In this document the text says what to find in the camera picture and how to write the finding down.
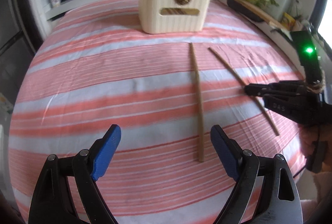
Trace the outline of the person's right hand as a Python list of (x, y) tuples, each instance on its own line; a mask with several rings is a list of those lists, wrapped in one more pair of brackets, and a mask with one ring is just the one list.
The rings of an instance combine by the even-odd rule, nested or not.
[(318, 139), (318, 133), (320, 133), (320, 141), (327, 142), (327, 149), (323, 162), (327, 165), (331, 165), (331, 124), (322, 125), (320, 131), (316, 126), (301, 127), (299, 132), (300, 151), (305, 157), (311, 156), (315, 148), (314, 142)]

